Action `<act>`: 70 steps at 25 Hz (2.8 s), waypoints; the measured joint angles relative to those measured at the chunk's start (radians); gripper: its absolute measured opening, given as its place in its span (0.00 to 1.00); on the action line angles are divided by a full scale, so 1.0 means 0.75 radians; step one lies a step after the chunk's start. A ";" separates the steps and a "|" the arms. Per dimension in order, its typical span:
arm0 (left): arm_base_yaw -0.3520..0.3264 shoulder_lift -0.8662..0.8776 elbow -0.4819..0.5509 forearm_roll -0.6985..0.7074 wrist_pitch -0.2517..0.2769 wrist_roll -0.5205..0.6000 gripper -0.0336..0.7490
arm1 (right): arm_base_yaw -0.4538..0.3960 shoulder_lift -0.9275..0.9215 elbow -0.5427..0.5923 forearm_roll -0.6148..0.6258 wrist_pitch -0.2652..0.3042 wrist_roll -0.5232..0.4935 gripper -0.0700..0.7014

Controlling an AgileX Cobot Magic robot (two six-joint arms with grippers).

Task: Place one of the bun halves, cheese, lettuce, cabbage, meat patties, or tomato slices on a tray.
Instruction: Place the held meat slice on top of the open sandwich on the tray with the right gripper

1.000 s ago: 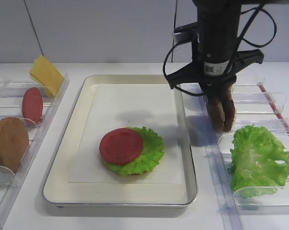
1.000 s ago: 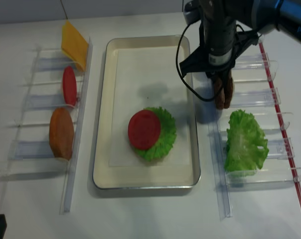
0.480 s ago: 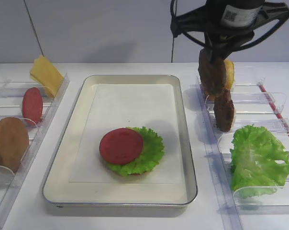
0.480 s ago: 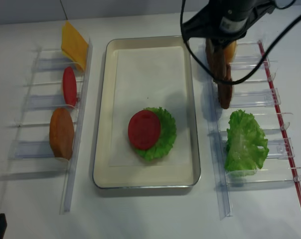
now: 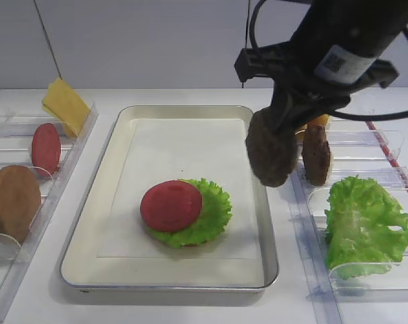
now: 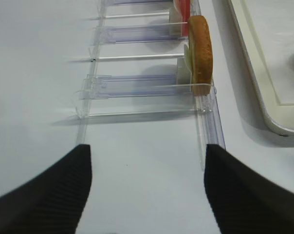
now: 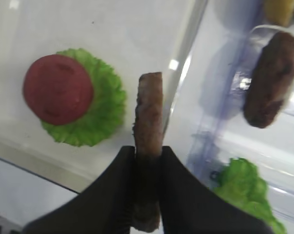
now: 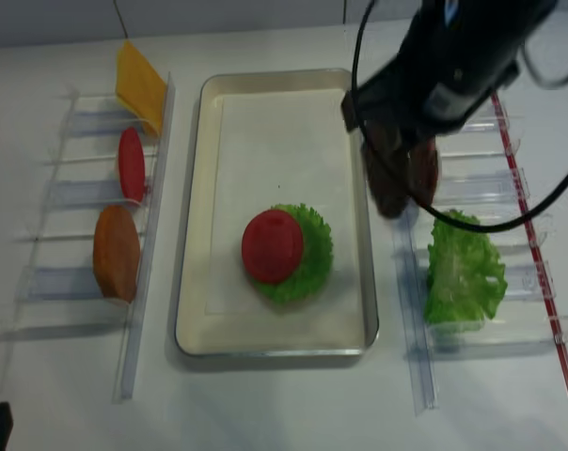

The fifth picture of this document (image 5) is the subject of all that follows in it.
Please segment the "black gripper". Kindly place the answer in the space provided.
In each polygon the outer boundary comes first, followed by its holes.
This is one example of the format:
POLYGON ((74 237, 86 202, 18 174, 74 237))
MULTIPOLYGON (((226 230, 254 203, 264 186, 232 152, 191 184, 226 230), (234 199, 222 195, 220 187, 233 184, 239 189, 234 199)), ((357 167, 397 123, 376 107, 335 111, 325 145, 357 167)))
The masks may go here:
POLYGON ((241 82, 274 81, 270 106, 264 109, 265 125, 272 134, 294 131, 325 112, 346 107, 351 94, 376 84, 386 88, 399 76, 391 62, 378 59, 354 84, 331 84, 307 72, 288 41, 258 50, 244 48, 234 68, 241 82))

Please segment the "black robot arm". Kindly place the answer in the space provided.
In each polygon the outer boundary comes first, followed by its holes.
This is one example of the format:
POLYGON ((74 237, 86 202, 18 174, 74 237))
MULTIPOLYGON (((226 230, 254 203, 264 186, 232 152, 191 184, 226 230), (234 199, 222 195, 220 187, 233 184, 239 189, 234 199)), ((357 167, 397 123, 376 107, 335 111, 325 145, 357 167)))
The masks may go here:
POLYGON ((408 1, 313 1, 288 41, 259 46, 254 7, 250 47, 235 63, 241 82, 271 78, 274 91, 260 116, 272 133, 296 130, 322 114, 361 122, 408 118, 408 110, 381 115, 344 112, 351 95, 390 86, 399 73, 381 54, 407 32, 408 1))

